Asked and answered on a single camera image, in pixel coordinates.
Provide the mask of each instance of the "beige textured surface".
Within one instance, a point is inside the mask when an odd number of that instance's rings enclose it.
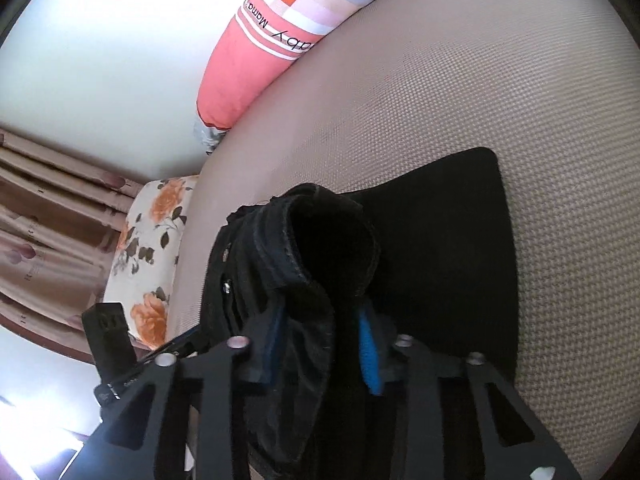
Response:
[[[498,155],[520,281],[517,386],[584,480],[640,416],[640,52],[606,0],[377,0],[278,79],[205,166],[170,333],[225,216],[303,181]]]

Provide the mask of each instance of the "beige curtain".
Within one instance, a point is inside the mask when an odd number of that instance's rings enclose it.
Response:
[[[0,324],[90,360],[80,315],[102,296],[141,188],[0,130]]]

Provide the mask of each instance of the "brown curtain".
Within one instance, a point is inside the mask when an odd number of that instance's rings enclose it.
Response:
[[[0,130],[0,324],[90,361],[80,315],[102,296],[141,188]]]

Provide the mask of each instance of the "orange rose print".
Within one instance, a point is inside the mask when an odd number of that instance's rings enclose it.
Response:
[[[118,238],[118,245],[116,246],[116,254],[120,251],[124,250],[127,246],[127,235],[129,234],[129,230],[131,229],[129,222],[125,221],[122,226],[122,231],[120,232],[120,238]]]
[[[142,342],[155,350],[164,344],[166,335],[164,301],[155,294],[147,293],[143,296],[143,302],[133,306],[131,317],[136,323],[136,329]]]
[[[162,220],[171,216],[171,213],[182,202],[184,196],[184,181],[181,178],[175,178],[167,182],[149,211],[150,218],[157,224]]]

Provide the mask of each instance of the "wall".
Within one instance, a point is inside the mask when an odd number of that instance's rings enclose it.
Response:
[[[0,326],[0,396],[45,420],[91,434],[99,423],[93,365],[41,348]]]
[[[199,172],[195,99],[243,0],[32,0],[0,48],[0,125],[139,180]]]

